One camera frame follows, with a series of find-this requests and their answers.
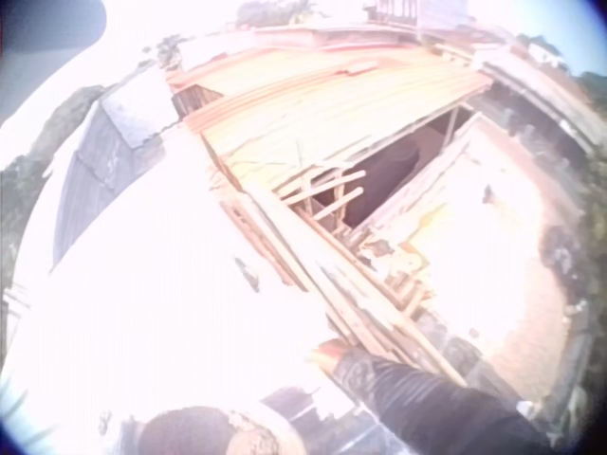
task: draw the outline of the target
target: black sleeve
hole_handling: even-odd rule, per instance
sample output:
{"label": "black sleeve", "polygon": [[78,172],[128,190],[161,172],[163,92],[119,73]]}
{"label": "black sleeve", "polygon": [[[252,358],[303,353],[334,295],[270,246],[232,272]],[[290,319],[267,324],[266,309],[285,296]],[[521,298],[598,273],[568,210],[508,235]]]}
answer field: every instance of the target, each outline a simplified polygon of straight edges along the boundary
{"label": "black sleeve", "polygon": [[334,376],[420,455],[554,453],[546,437],[497,398],[435,374],[352,350]]}

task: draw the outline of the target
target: person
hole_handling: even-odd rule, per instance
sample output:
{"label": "person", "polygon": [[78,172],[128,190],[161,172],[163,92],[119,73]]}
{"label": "person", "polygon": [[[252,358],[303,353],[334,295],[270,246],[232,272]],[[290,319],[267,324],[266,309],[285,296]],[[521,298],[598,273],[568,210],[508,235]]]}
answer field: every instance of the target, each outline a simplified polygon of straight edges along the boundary
{"label": "person", "polygon": [[[420,455],[551,454],[548,439],[497,398],[331,340],[309,359],[357,397]],[[151,421],[139,455],[277,453],[233,451],[238,431],[217,409],[174,410]]]}

